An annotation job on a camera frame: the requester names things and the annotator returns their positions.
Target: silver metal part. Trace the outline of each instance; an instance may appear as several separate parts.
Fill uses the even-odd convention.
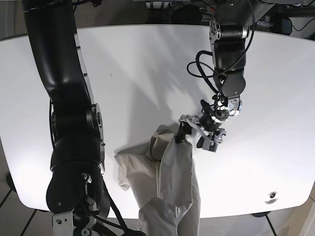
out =
[[[85,228],[91,229],[95,224],[96,224],[96,219],[93,216],[89,216],[89,222]]]
[[[98,125],[98,131],[100,134],[100,156],[102,160],[105,157],[105,150],[104,150],[105,143],[104,143],[104,134],[103,134],[102,115],[100,112],[99,105],[97,103],[95,104],[95,114],[96,114],[96,120],[97,120],[97,125]],[[101,175],[104,174],[105,173],[104,162],[100,163],[99,168],[100,168]]]
[[[202,117],[202,112],[199,112],[198,114],[194,116],[189,115],[182,115],[179,119],[179,122],[186,122],[188,123],[192,128],[194,128],[204,139],[202,149],[204,150],[210,150],[213,149],[211,147],[215,147],[214,150],[216,150],[217,144],[222,143],[222,137],[223,135],[226,135],[225,129],[218,129],[219,131],[218,135],[215,135],[213,132],[208,132],[200,125],[200,118]],[[217,123],[223,123],[223,121],[218,120],[215,117],[211,117],[215,122]]]
[[[89,210],[96,211],[97,210],[96,202],[92,198],[89,197],[89,193],[88,193],[88,184],[92,183],[92,178],[87,173],[82,173],[82,176],[85,180],[85,194],[87,196],[86,202],[89,204]],[[88,226],[87,228],[91,228],[95,223],[96,223],[96,220],[94,219],[94,217],[90,216],[90,222],[87,225]]]
[[[221,37],[221,29],[220,29],[220,23],[216,16],[213,16],[210,20],[210,44],[211,44],[211,51],[212,51],[212,59],[213,64],[216,67],[216,55],[215,55],[215,41],[220,40]]]
[[[242,29],[242,39],[243,38],[247,38],[249,33],[250,33],[250,28],[249,27],[243,27],[243,29]]]
[[[99,233],[91,230],[91,229],[88,229],[88,228],[84,228],[82,231],[81,231],[81,235],[82,236],[99,236]]]
[[[53,215],[53,235],[73,236],[72,210]]]
[[[201,128],[199,126],[200,122],[200,113],[198,113],[195,116],[189,116],[189,115],[182,115],[181,118],[179,119],[179,122],[187,122],[192,128],[198,131],[198,133],[205,139],[209,139],[208,135],[209,132],[207,132],[205,129]]]
[[[260,27],[266,27],[266,28],[269,28],[269,27],[273,27],[274,24],[270,23],[270,22],[267,22],[267,21],[257,21],[256,22],[258,26]]]
[[[231,98],[227,101],[227,110],[229,116],[238,116],[241,112],[242,101],[240,97]]]
[[[277,192],[272,192],[268,194],[268,197],[265,200],[266,204],[272,204],[278,200]]]

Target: white table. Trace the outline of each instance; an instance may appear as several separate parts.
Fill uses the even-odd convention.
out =
[[[104,179],[123,217],[137,218],[133,193],[118,186],[114,154],[147,142],[159,125],[194,114],[200,99],[211,101],[205,82],[186,72],[199,50],[210,49],[209,29],[118,26],[78,34],[102,110]],[[228,135],[216,153],[193,152],[201,217],[277,210],[307,200],[315,179],[314,55],[312,41],[255,33],[241,115],[223,125]],[[24,205],[47,210],[49,98],[27,37],[0,42],[0,71],[0,136],[12,178]],[[278,200],[268,205],[271,192]]]

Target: metal bracket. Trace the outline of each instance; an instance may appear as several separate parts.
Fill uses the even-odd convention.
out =
[[[217,149],[217,145],[219,143],[222,143],[222,137],[223,135],[226,135],[226,131],[222,128],[218,129],[217,131],[219,131],[219,134],[215,135],[216,132],[209,132],[205,130],[199,122],[202,115],[202,112],[199,112],[194,116],[182,115],[179,119],[179,122],[186,122],[202,136],[202,149],[207,151],[212,150],[215,152]]]
[[[81,234],[82,234],[82,236],[99,236],[98,232],[95,232],[95,231],[88,229],[88,228],[84,228],[81,231]]]
[[[53,235],[73,236],[73,210],[53,215]]]
[[[227,110],[229,116],[238,116],[242,109],[242,100],[240,97],[232,97],[227,100]]]

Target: wire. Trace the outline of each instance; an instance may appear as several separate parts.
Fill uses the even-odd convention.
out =
[[[315,0],[313,0],[313,1],[311,1],[309,4],[307,4],[307,5],[300,5],[300,6],[309,6],[309,5],[311,5],[313,2],[315,2]]]
[[[73,9],[73,13],[75,12],[75,10],[77,9],[77,7],[79,5],[85,4],[85,3],[89,2],[89,1],[90,0],[83,0],[83,1],[77,0],[77,2],[73,2],[72,5],[75,6],[74,9]]]
[[[315,20],[315,18],[313,18],[313,19],[311,19],[310,21],[308,21],[307,23],[306,23],[306,25],[304,25],[303,26],[303,28],[301,28],[301,29],[296,29],[296,27],[294,27],[294,25],[292,24],[292,27],[296,30],[296,31],[302,31],[310,22],[312,22],[313,20]]]
[[[209,79],[206,77],[206,73],[203,71],[201,65],[200,65],[200,57],[201,55],[209,55],[209,56],[213,56],[212,52],[209,52],[209,51],[205,51],[205,50],[201,50],[200,52],[197,53],[196,55],[196,65],[197,65],[197,68],[200,72],[200,74],[202,75],[202,78],[203,80],[207,83],[207,85],[212,89],[212,91],[217,94],[218,91],[214,88],[214,86],[212,85],[212,83],[209,81]]]
[[[255,32],[255,13],[254,13],[254,9],[252,7],[252,3],[250,2],[250,0],[248,0],[248,4],[250,5],[251,7],[251,10],[252,10],[252,34],[251,34],[251,37],[250,37],[250,41],[248,42],[248,45],[246,47],[246,49],[244,50],[243,54],[240,56],[240,58],[238,58],[238,60],[236,60],[232,65],[230,65],[226,70],[220,72],[220,73],[217,73],[217,74],[213,74],[213,75],[206,75],[206,76],[200,76],[200,75],[193,75],[194,77],[197,77],[197,78],[213,78],[215,76],[218,76],[218,75],[223,75],[225,74],[227,71],[229,71],[231,68],[233,68],[237,63],[240,62],[240,60],[245,56],[246,52],[248,51],[248,49],[250,48],[251,44],[252,44],[252,39],[254,37],[254,32]]]
[[[113,211],[114,211],[114,213],[115,213],[115,215],[116,215],[116,217],[117,217],[117,220],[118,220],[119,224],[120,224],[122,227],[124,227],[125,229],[128,229],[128,226],[126,225],[126,223],[125,223],[125,221],[124,221],[122,215],[120,214],[120,212],[119,212],[119,210],[118,210],[116,204],[114,203],[113,199],[111,198],[111,196],[110,196],[109,193],[108,193],[108,190],[107,190],[107,187],[106,187],[106,185],[105,185],[104,180],[103,180],[103,188],[104,188],[104,190],[106,191],[106,193],[108,194],[110,206],[111,206],[111,208],[113,209]]]
[[[206,3],[205,1],[203,1],[203,0],[192,0],[192,2],[198,2],[198,1],[200,1],[200,2],[203,2],[205,5],[207,5],[208,7],[210,7],[212,10],[216,10],[214,7],[212,7],[212,6],[210,6],[208,3]]]
[[[79,6],[79,5],[83,5],[83,4],[86,4],[87,2],[89,2],[90,0],[77,0],[77,2],[73,2],[72,5],[73,6]]]
[[[2,200],[2,202],[0,203],[0,208],[2,207],[2,205],[4,204],[5,200],[9,197],[10,193],[12,192],[12,189],[9,190],[9,192],[6,194],[6,196],[4,197],[4,199]]]
[[[117,236],[113,231],[99,222],[94,225],[93,230],[106,236]]]
[[[271,222],[270,222],[270,220],[269,220],[269,217],[268,217],[267,213],[264,212],[264,215],[265,215],[266,218],[267,218],[267,221],[268,221],[268,223],[269,223],[269,225],[270,225],[270,228],[271,228],[272,232],[274,233],[274,236],[277,236],[277,233],[276,233],[274,227],[272,226],[272,224],[271,224]]]
[[[311,196],[309,196],[309,198],[315,203],[315,199],[314,198],[312,198]]]
[[[193,73],[191,73],[190,71],[189,71],[189,66],[191,65],[191,64],[197,64],[197,62],[196,61],[192,61],[192,62],[190,62],[188,65],[187,65],[187,72],[190,74],[190,75],[192,75],[192,76],[195,76],[196,77],[196,74],[193,74]],[[209,69],[211,69],[213,72],[214,72],[214,69],[212,69],[210,66],[208,66],[206,63],[203,63],[203,62],[201,62],[201,61],[199,61],[198,62],[199,64],[202,64],[202,65],[204,65],[204,66],[206,66],[206,67],[208,67]],[[218,91],[215,89],[215,87],[212,85],[212,83],[207,79],[207,78],[203,78],[204,80],[205,80],[205,82],[208,84],[208,86],[212,89],[212,91],[214,92],[214,93],[218,93]]]
[[[35,216],[36,212],[37,212],[37,209],[35,209],[35,210],[33,211],[33,214],[31,215],[29,221],[26,223],[26,226],[24,227],[24,229],[23,229],[23,231],[21,232],[21,235],[20,235],[20,236],[23,236],[23,235],[24,235],[26,229],[28,228],[28,226],[30,225],[31,221],[33,220],[33,217]]]
[[[98,215],[96,215],[96,214],[94,214],[93,212],[89,212],[89,214],[91,215],[91,216],[93,216],[96,220],[99,220],[100,222],[103,222],[103,223],[105,223],[105,224],[107,224],[107,225],[110,225],[110,226],[113,226],[113,227],[115,227],[115,228],[117,228],[117,229],[121,229],[121,230],[123,230],[123,231],[131,231],[130,229],[128,229],[128,228],[124,228],[124,227],[122,227],[122,226],[120,226],[120,225],[117,225],[117,224],[115,224],[115,223],[113,223],[113,222],[110,222],[110,221],[108,221],[108,220],[104,220],[103,218],[101,218],[101,217],[99,217]]]

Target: floor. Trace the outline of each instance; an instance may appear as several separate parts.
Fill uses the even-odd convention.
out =
[[[75,12],[78,28],[106,25],[145,24],[148,11],[143,2],[131,0],[104,0],[103,4],[94,8],[91,4],[79,6]],[[292,19],[297,29],[303,27],[309,18]],[[291,36],[307,38],[315,32],[315,21],[303,31],[293,30]],[[16,2],[15,34],[26,33],[21,2]],[[8,172],[4,153],[0,146],[0,200],[8,192],[5,176]],[[311,193],[315,198],[315,188]],[[303,205],[270,213],[278,236],[298,236],[312,206],[307,200]],[[0,210],[0,229],[7,236],[20,235],[33,209],[21,204],[16,193],[12,193]],[[136,228],[136,220],[126,220],[131,228]],[[52,236],[51,213],[37,212],[25,236]],[[254,218],[251,215],[201,219],[200,236],[271,236],[272,232],[265,218]]]

